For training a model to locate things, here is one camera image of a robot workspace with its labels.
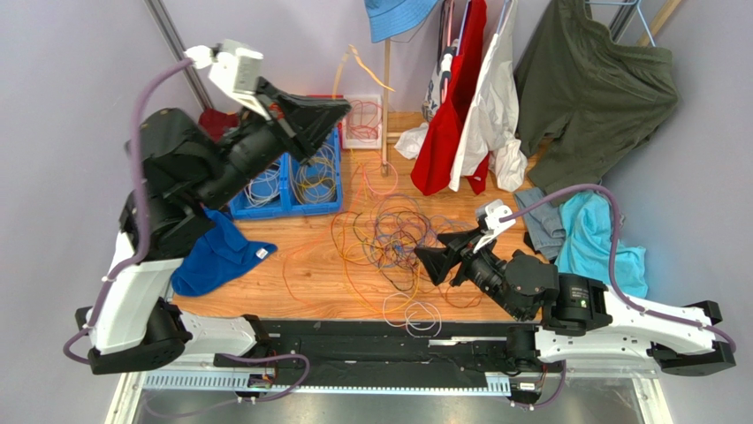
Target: wooden pole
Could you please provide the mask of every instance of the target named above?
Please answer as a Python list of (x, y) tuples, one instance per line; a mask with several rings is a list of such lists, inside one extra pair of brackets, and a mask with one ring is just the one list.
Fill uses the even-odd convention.
[[(682, 0), (666, 0), (664, 2), (664, 5), (661, 6), (661, 9), (657, 13), (657, 16), (654, 17), (654, 19), (651, 21), (651, 25), (649, 25), (652, 36), (657, 36), (658, 32), (661, 30), (661, 27), (663, 27), (669, 17), (672, 16), (674, 10), (677, 9), (677, 6), (679, 6), (680, 3), (682, 3)], [(638, 45), (648, 46), (649, 42), (649, 36), (647, 34), (643, 34), (641, 36), (641, 39), (638, 40)]]
[[(390, 86), (390, 39), (384, 40), (384, 84)], [(382, 94), (382, 176), (390, 175), (387, 166), (387, 121), (390, 116), (390, 90)]]

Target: blue bucket hat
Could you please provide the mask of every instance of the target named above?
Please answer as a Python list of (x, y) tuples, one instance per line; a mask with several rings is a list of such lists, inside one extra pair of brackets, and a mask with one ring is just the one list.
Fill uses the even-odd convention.
[(365, 0), (371, 42), (380, 42), (422, 23), (439, 0)]

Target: light blue t-shirt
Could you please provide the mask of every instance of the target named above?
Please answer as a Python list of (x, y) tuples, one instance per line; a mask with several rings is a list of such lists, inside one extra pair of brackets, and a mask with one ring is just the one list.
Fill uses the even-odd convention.
[[(560, 273), (577, 274), (605, 284), (609, 281), (609, 247), (612, 243), (612, 213), (609, 202), (594, 192), (580, 192), (559, 207), (565, 227), (565, 244), (554, 262)], [(614, 276), (623, 292), (645, 298), (644, 247), (617, 244)]]

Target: white wall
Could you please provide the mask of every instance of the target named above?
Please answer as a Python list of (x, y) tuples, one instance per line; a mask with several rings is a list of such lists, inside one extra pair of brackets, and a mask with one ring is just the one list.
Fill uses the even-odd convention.
[(719, 302), (737, 367), (704, 378), (662, 376), (674, 421), (749, 422), (753, 344), (753, 2), (686, 0), (657, 44), (674, 53), (681, 102), (645, 148), (610, 172), (625, 240), (648, 248), (649, 299)]
[[(118, 378), (62, 346), (110, 265), (133, 101), (174, 61), (141, 1), (5, 1), (0, 46), (0, 421), (103, 422)], [(163, 106), (199, 112), (182, 77)]]
[[(465, 0), (455, 6), (457, 25)], [(520, 0), (515, 24), (514, 52), (520, 57), (548, 0)], [(497, 28), (504, 0), (487, 0), (487, 33)], [(299, 94), (332, 92), (335, 71), (348, 44), (353, 44), (363, 61), (380, 78), (384, 69), (384, 44), (372, 44), (369, 20), (363, 0), (165, 0), (165, 5), (187, 47), (214, 45), (230, 38), (264, 54), (262, 74), (281, 89)], [(616, 8), (595, 10), (595, 16), (609, 23)], [(392, 110), (420, 110), (430, 73), (437, 56), (439, 7), (426, 23), (397, 35), (392, 43), (390, 94)], [(222, 111), (237, 106), (226, 99), (202, 74), (212, 101)], [(340, 93), (381, 94), (351, 58), (343, 72)]]

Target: blue basket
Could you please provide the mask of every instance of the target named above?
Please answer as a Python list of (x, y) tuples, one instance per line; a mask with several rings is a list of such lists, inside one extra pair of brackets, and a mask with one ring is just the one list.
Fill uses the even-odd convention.
[[(230, 202), (230, 213), (233, 219), (270, 219), (279, 216), (286, 216), (288, 208), (285, 207), (283, 191), (287, 187), (287, 154), (280, 156), (276, 161), (279, 169), (278, 178), (272, 181), (266, 181), (269, 174), (263, 172), (256, 177), (251, 185), (247, 185), (238, 195)], [(265, 198), (278, 191), (278, 196), (261, 206), (252, 205), (246, 191), (250, 188), (251, 194), (256, 198)]]
[[(343, 204), (343, 186), (340, 178), (340, 143), (338, 130), (335, 129), (327, 141), (326, 147), (322, 147), (314, 156), (313, 163), (298, 172), (300, 164), (291, 159), (288, 154), (280, 156), (279, 162), (279, 197), (269, 203), (254, 207), (249, 201), (245, 190), (238, 193), (230, 202), (230, 211), (233, 219), (254, 220), (270, 219), (281, 216), (312, 216), (339, 212)], [(321, 160), (325, 158), (334, 164), (334, 172), (328, 166), (324, 166)], [(301, 189), (301, 185), (294, 184), (295, 177), (306, 182), (309, 179), (316, 184)], [(252, 184), (252, 193), (266, 197), (270, 193), (267, 184)]]
[[(334, 166), (325, 166), (317, 159), (331, 161)], [(342, 209), (343, 184), (340, 178), (340, 159), (339, 133), (335, 129), (314, 155), (308, 167), (301, 170), (298, 162), (288, 161), (290, 168), (287, 173), (287, 195), (291, 205), (291, 216), (333, 214)], [(306, 182), (307, 179), (316, 181), (318, 184), (309, 188), (300, 188), (300, 185), (295, 184), (296, 180)]]

